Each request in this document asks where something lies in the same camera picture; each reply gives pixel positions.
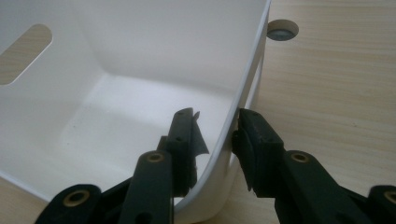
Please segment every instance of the black clamp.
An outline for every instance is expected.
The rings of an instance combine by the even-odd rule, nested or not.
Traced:
[[[195,157],[208,153],[198,116],[192,108],[176,112],[168,136],[157,150],[140,156],[133,177],[105,192],[95,185],[65,189],[36,223],[173,223],[173,199],[186,196],[195,185]]]
[[[276,199],[280,223],[396,223],[396,187],[375,186],[365,198],[340,187],[312,155],[286,151],[262,115],[240,109],[238,121],[233,153],[248,189]]]

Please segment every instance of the white plastic bin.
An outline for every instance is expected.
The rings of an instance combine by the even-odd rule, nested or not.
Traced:
[[[0,85],[0,175],[48,201],[79,183],[109,189],[193,107],[210,155],[176,223],[212,217],[238,167],[229,137],[260,81],[269,4],[1,0],[0,52],[35,24],[52,39]]]

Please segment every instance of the wooden table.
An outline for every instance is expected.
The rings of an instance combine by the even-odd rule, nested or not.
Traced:
[[[396,2],[274,0],[270,21],[295,21],[292,40],[268,39],[256,110],[286,149],[313,154],[342,186],[367,195],[396,185]],[[0,180],[0,223],[30,223],[45,203]],[[278,223],[274,200],[247,191],[241,172],[209,223]]]

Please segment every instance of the light wood surface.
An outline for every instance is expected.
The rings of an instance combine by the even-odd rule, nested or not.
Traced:
[[[340,185],[363,195],[396,185],[396,1],[274,0],[276,19],[300,33],[267,40],[256,110]],[[0,223],[31,223],[45,206],[4,180],[0,189]],[[239,172],[213,223],[278,223],[274,200],[248,192]]]

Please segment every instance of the brass rivet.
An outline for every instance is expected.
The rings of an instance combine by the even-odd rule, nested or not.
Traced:
[[[163,161],[164,157],[163,154],[161,153],[151,153],[148,155],[148,161],[149,162],[159,162],[159,161]]]
[[[75,207],[78,206],[90,198],[90,192],[85,189],[78,189],[69,193],[64,198],[64,206]]]
[[[293,153],[291,154],[291,158],[294,159],[297,162],[309,162],[309,157],[307,157],[305,154],[303,153]]]
[[[385,191],[384,196],[388,199],[388,201],[396,204],[396,191],[395,190]]]

